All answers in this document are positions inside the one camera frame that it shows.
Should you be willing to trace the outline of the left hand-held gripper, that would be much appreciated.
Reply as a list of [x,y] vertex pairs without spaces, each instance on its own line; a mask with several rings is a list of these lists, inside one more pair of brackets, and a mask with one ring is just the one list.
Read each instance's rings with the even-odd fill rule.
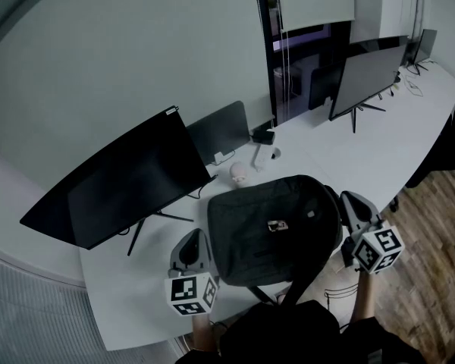
[[[188,268],[198,262],[199,270],[210,270],[212,253],[209,240],[200,228],[185,235],[171,252],[171,268]],[[212,312],[218,282],[208,271],[193,273],[171,269],[165,279],[167,304],[183,317]]]

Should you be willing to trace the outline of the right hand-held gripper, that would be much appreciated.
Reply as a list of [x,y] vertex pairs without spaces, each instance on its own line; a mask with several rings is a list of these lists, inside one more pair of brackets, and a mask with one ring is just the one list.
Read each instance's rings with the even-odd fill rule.
[[[364,196],[356,198],[348,191],[340,195],[343,225],[358,229],[359,220],[377,223],[380,221],[376,206]],[[384,221],[378,229],[348,236],[340,248],[346,268],[356,267],[368,274],[377,274],[390,268],[404,251],[404,242],[395,225]]]

